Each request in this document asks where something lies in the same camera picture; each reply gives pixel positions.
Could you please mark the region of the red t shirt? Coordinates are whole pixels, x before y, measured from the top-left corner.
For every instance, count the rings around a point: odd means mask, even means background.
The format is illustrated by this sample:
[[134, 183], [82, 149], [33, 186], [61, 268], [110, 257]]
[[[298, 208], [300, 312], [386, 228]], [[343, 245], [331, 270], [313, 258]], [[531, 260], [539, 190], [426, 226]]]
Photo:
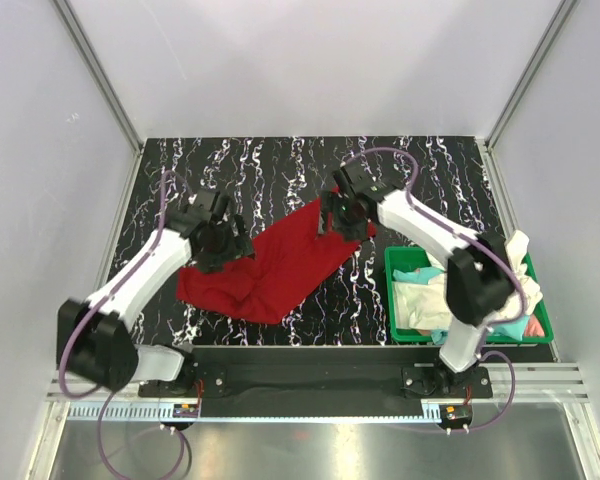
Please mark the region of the red t shirt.
[[319, 236], [319, 215], [318, 199], [295, 210], [256, 236], [253, 259], [231, 262], [219, 273], [182, 268], [176, 299], [251, 323], [279, 324], [361, 244], [335, 232]]

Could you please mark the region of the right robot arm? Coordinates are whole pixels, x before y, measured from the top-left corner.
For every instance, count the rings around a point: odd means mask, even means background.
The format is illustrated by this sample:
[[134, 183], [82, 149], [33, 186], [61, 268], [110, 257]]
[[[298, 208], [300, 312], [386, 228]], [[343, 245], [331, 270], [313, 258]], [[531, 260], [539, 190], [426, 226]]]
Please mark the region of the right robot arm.
[[343, 165], [332, 176], [336, 188], [320, 193], [318, 235], [363, 241], [375, 224], [411, 239], [444, 265], [452, 319], [428, 377], [435, 393], [460, 394], [482, 358], [487, 330], [499, 322], [497, 312], [517, 297], [518, 312], [504, 320], [510, 323], [527, 308], [504, 241], [446, 219], [416, 200], [409, 185], [382, 182], [362, 167]]

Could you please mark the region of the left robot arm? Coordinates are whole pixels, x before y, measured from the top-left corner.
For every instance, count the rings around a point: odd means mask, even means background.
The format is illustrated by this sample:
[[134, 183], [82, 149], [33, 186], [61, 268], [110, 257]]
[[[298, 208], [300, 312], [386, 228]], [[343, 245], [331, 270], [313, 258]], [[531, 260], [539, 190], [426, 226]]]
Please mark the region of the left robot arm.
[[56, 361], [62, 392], [76, 396], [66, 382], [72, 373], [111, 392], [132, 382], [159, 382], [173, 395], [188, 394], [196, 382], [191, 353], [138, 345], [133, 326], [164, 283], [186, 264], [215, 274], [254, 255], [230, 196], [201, 190], [190, 204], [164, 210], [147, 243], [112, 280], [88, 298], [68, 299], [59, 308]]

